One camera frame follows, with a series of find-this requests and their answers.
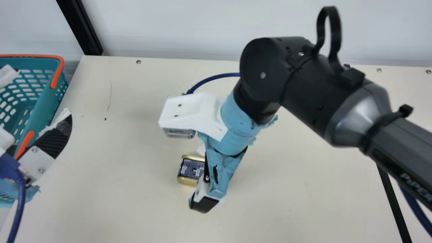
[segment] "black strap loop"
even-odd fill
[[[330,54],[328,55],[328,62],[331,69],[335,74],[340,74],[344,71],[340,65],[337,53],[340,50],[340,45],[342,43],[342,27],[340,24],[339,13],[336,7],[327,6],[321,9],[320,14],[317,18],[317,44],[310,50],[311,55],[317,55],[324,45],[325,41],[325,20],[329,17],[330,29],[331,29],[331,44],[330,44]]]
[[[402,105],[399,107],[397,112],[389,113],[381,117],[369,130],[366,132],[360,143],[360,151],[367,155],[369,150],[369,146],[372,143],[372,139],[375,135],[384,127],[389,125],[390,123],[396,121],[398,118],[407,118],[412,112],[414,108],[409,105]]]

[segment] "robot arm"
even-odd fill
[[[319,54],[326,17],[331,27],[328,57]],[[392,112],[383,87],[362,72],[340,65],[341,27],[336,8],[322,9],[317,33],[316,45],[303,37],[249,42],[241,55],[241,77],[232,93],[223,103],[207,105],[206,115],[189,119],[187,125],[175,119],[180,121],[192,111],[203,114],[197,107],[204,103],[193,101],[198,94],[171,98],[195,104],[195,109],[191,106],[189,113],[178,116],[175,113],[180,110],[166,115],[180,106],[169,108],[168,99],[159,120],[167,135],[191,138],[189,134],[196,130],[206,145],[206,171],[191,197],[191,209],[208,212],[225,196],[247,146],[277,119],[275,113],[282,106],[332,146],[359,148],[432,210],[432,134],[405,119],[411,107],[404,105]],[[211,127],[219,127],[203,128],[202,122],[209,119],[218,122]]]

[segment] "battery label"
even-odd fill
[[[204,173],[205,162],[190,159],[183,159],[178,176],[183,176],[198,180]]]

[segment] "black metal frame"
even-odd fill
[[[81,0],[56,0],[85,55],[104,52]]]

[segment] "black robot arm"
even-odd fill
[[[331,48],[319,54],[330,18]],[[387,91],[337,53],[341,27],[335,7],[322,9],[316,45],[303,37],[259,38],[240,59],[234,89],[238,106],[258,124],[284,107],[335,147],[357,147],[432,210],[432,134],[405,118],[412,108],[392,112]]]

